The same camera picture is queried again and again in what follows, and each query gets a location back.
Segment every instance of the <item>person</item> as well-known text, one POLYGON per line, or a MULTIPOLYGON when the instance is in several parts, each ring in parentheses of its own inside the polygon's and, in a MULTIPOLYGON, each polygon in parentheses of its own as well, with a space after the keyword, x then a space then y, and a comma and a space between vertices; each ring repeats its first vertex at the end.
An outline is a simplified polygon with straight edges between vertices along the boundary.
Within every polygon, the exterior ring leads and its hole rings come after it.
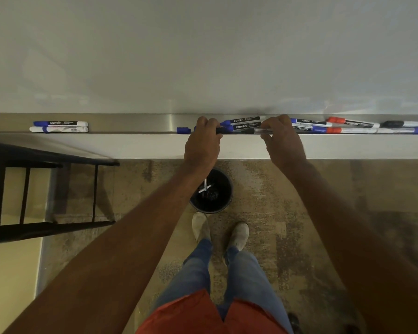
MULTIPOLYGON (((5 331, 121 333, 191 195, 217 161, 215 119, 200 117, 176 174, 84 248, 5 331)), ((372 333, 418 334, 418 269, 373 231, 307 161, 288 116, 262 123, 271 161, 291 181, 342 282, 372 333)), ((292 333, 283 305, 239 224, 224 255, 225 303, 209 297, 212 244, 206 217, 193 218, 199 243, 158 298, 138 333, 292 333)))

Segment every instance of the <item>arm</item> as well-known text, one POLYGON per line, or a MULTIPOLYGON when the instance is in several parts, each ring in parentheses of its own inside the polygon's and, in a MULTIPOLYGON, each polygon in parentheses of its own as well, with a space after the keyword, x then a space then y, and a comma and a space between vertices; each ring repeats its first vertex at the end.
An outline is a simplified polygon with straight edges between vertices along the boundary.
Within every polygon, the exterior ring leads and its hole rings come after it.
POLYGON ((217 161, 217 126, 200 117, 172 179, 72 259, 5 333, 121 333, 190 197, 217 161))
POLYGON ((375 333, 418 333, 418 269, 379 236, 306 160, 286 115, 263 122, 272 162, 291 181, 351 299, 375 333))

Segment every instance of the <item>hand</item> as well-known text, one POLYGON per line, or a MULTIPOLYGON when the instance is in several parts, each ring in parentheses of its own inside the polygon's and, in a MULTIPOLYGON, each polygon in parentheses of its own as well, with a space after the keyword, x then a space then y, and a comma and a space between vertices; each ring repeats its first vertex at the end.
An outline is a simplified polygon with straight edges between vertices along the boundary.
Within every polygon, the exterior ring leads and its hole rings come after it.
POLYGON ((189 170, 197 170, 207 177, 217 161, 220 153, 222 134, 216 134, 215 129, 220 123, 215 119, 200 117, 196 121, 195 131, 190 134, 184 151, 184 165, 189 170))
POLYGON ((304 146, 291 125, 288 115, 271 117, 262 123, 262 128, 271 128, 273 135, 262 134, 271 161, 287 175, 307 162, 304 146))

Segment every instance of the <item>red shirt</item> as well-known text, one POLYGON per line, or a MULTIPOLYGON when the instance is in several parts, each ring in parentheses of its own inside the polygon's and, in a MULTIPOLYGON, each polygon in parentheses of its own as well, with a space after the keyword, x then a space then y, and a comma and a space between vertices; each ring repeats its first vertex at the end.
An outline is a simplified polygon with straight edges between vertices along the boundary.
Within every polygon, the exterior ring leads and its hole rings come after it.
POLYGON ((223 322, 205 289, 156 309, 137 334, 288 334, 259 306, 235 299, 223 322))

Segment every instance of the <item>left hand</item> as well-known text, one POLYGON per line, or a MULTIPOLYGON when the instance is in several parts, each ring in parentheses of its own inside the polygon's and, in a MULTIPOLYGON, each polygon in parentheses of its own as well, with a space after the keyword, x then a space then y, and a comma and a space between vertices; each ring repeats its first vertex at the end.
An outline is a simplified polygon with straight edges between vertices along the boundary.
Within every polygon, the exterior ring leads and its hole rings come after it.
POLYGON ((191 171, 201 171, 203 178, 212 170, 220 153, 220 139, 223 135, 216 134, 217 127, 220 127, 220 123, 215 118, 208 120, 201 116, 186 143, 184 165, 191 171))

